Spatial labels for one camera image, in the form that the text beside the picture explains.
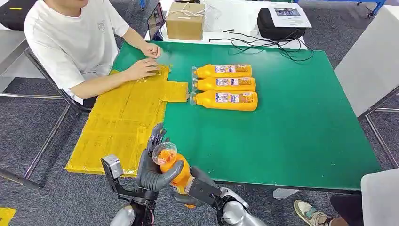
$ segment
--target black pants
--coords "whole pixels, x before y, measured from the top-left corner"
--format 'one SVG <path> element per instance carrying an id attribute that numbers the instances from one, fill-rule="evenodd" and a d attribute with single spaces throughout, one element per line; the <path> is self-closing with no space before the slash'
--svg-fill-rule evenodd
<path id="1" fill-rule="evenodd" d="M 330 199 L 334 209 L 349 224 L 363 226 L 363 210 L 361 195 L 334 195 Z"/>
<path id="2" fill-rule="evenodd" d="M 97 100 L 97 96 L 83 100 L 83 104 L 82 105 L 80 103 L 76 102 L 76 101 L 75 101 L 75 103 L 78 106 L 84 106 L 84 107 L 87 107 L 87 108 L 91 109 L 91 108 L 93 108 L 94 103 L 96 102 L 96 100 Z"/>

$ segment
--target flattened cardboard box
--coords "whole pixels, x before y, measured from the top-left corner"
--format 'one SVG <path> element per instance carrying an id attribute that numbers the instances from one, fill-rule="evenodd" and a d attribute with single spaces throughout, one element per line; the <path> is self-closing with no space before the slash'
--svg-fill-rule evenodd
<path id="1" fill-rule="evenodd" d="M 173 2 L 166 17 L 168 38 L 202 40 L 205 18 L 203 16 L 190 17 L 182 12 L 170 13 L 183 9 L 197 13 L 205 9 L 205 4 Z"/>

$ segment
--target orange juice bottle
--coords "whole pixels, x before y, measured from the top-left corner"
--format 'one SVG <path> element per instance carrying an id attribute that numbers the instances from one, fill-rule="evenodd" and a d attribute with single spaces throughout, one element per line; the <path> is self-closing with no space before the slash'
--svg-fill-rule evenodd
<path id="1" fill-rule="evenodd" d="M 203 93 L 191 92 L 191 105 L 202 105 L 206 108 L 254 111 L 258 106 L 258 95 L 251 91 L 215 91 Z"/>
<path id="2" fill-rule="evenodd" d="M 187 186 L 191 186 L 192 176 L 188 161 L 177 153 L 177 147 L 171 142 L 163 142 L 155 147 L 152 152 L 152 160 L 160 166 L 162 173 L 167 172 L 173 167 L 177 160 L 184 161 L 182 172 L 172 180 L 172 186 L 180 194 L 187 194 Z"/>
<path id="3" fill-rule="evenodd" d="M 252 77 L 252 67 L 251 65 L 205 65 L 200 68 L 193 67 L 192 75 L 200 79 Z"/>
<path id="4" fill-rule="evenodd" d="M 212 78 L 192 79 L 192 91 L 201 90 L 233 90 L 255 91 L 256 82 L 253 77 L 244 78 Z"/>

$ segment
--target white t-shirt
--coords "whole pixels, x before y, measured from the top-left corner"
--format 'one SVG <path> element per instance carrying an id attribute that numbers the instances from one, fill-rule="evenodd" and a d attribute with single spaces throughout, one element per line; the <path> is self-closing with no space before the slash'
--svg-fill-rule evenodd
<path id="1" fill-rule="evenodd" d="M 69 88 L 109 74 L 118 54 L 114 34 L 129 25 L 109 0 L 88 0 L 79 17 L 62 15 L 38 0 L 25 19 L 26 40 L 60 89 L 83 100 Z"/>

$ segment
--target man's arm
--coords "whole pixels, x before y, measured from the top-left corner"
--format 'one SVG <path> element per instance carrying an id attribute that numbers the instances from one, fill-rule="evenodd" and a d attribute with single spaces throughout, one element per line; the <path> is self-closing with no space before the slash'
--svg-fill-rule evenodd
<path id="1" fill-rule="evenodd" d="M 132 28 L 129 28 L 128 31 L 125 33 L 123 36 L 123 39 L 129 43 L 129 45 L 137 48 L 137 49 L 143 49 L 147 45 L 147 42 L 141 37 L 137 31 L 133 30 Z"/>
<path id="2" fill-rule="evenodd" d="M 139 60 L 122 72 L 84 81 L 69 88 L 69 90 L 79 98 L 88 99 L 108 92 L 127 81 L 153 76 L 155 75 L 155 72 L 153 72 L 155 70 L 158 70 L 158 63 L 155 60 Z"/>
<path id="3" fill-rule="evenodd" d="M 153 76 L 158 63 L 153 59 L 139 60 L 130 68 L 112 76 L 101 76 L 85 81 L 72 59 L 59 46 L 41 37 L 41 42 L 27 38 L 29 46 L 60 89 L 69 89 L 81 99 L 103 94 L 124 82 Z"/>
<path id="4" fill-rule="evenodd" d="M 126 21 L 118 14 L 109 0 L 103 0 L 104 6 L 110 17 L 114 34 L 123 37 L 129 45 L 141 50 L 146 57 L 158 58 L 161 48 L 155 44 L 147 43 L 139 33 L 129 27 Z"/>

